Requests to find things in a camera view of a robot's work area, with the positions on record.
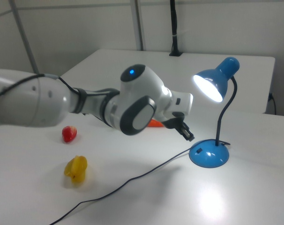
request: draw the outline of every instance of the table surface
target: table surface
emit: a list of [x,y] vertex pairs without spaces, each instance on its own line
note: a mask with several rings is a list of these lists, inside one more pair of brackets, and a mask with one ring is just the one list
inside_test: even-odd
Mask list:
[[[188,92],[194,96],[193,105],[218,108],[224,104],[213,102],[206,97],[192,81],[192,76],[206,69],[216,68],[229,55],[183,53],[171,57],[167,52],[143,52],[100,49],[66,72],[62,77],[76,87],[87,90],[101,88],[120,89],[120,75],[131,65],[144,64],[150,67],[171,90]],[[264,113],[266,111],[275,59],[272,57],[236,57],[240,69],[235,74],[238,91],[231,109]],[[228,82],[227,102],[233,92]]]
[[[49,128],[0,126],[0,225],[45,225],[80,201],[101,197],[193,143],[215,137],[219,109],[193,106],[195,140],[148,127],[126,136],[92,115],[69,114]],[[64,144],[61,130],[76,139]],[[220,139],[228,162],[215,169],[185,154],[99,202],[80,206],[62,225],[284,224],[284,116],[226,111]],[[75,155],[88,160],[83,184],[63,175]]]

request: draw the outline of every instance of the lamp switch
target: lamp switch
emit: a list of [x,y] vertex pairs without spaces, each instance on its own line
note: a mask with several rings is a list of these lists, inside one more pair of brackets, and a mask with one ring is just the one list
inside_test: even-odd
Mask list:
[[178,97],[177,99],[176,99],[176,105],[179,105],[179,103],[180,103],[180,98]]
[[202,148],[199,148],[196,152],[197,152],[197,154],[201,153],[202,152]]

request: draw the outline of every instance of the lamp base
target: lamp base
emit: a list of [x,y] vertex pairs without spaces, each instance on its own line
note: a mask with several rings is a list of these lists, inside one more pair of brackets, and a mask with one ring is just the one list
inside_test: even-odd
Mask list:
[[189,157],[196,165],[215,168],[225,164],[230,156],[224,144],[215,145],[215,139],[195,143],[189,151]]

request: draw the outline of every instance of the white wall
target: white wall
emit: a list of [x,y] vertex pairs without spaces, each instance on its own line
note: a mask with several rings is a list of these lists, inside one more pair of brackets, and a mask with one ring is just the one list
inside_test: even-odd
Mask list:
[[[61,75],[100,48],[139,50],[135,0],[15,0],[39,72]],[[272,56],[284,115],[284,1],[176,0],[187,53]],[[144,49],[169,52],[169,0],[138,0]],[[8,0],[0,0],[0,68],[32,72]],[[272,103],[268,112],[273,113]]]
[[[187,53],[275,57],[271,91],[277,114],[284,115],[284,2],[246,1],[249,0],[178,1],[179,49]],[[141,0],[141,12],[145,50],[169,52],[169,1]],[[273,112],[273,105],[268,108]]]
[[6,0],[0,0],[0,68],[33,72]]
[[40,73],[61,75],[100,48],[136,50],[129,0],[17,0]]

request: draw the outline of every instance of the lamp shade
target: lamp shade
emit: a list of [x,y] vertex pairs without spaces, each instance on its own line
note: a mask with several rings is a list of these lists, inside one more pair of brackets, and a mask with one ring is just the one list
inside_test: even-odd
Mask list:
[[239,67],[236,58],[228,57],[216,69],[201,71],[194,75],[193,79],[204,94],[216,102],[221,102],[226,95],[228,80],[234,76]]

